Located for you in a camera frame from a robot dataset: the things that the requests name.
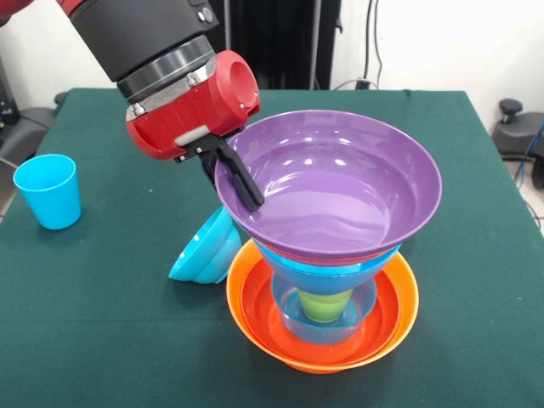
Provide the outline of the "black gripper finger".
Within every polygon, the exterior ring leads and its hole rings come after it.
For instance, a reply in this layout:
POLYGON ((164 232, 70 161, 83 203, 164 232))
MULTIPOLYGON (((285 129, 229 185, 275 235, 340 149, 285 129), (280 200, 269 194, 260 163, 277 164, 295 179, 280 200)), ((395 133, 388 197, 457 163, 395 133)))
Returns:
POLYGON ((218 141, 215 152, 218 160, 227 167, 230 182, 245 208, 256 212, 264 204, 264 196, 241 158, 225 140, 218 141))
POLYGON ((212 186, 215 185, 215 167, 218 161, 216 153, 201 153, 198 155, 201 167, 212 186))

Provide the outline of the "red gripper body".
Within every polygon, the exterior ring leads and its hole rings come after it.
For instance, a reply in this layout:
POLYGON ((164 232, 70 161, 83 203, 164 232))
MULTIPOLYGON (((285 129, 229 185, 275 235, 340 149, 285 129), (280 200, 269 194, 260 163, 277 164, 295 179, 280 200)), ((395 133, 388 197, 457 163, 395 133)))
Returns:
POLYGON ((148 156, 172 160, 208 134, 224 136, 260 111, 260 94, 248 63, 225 50, 203 67, 127 109, 127 130, 148 156))

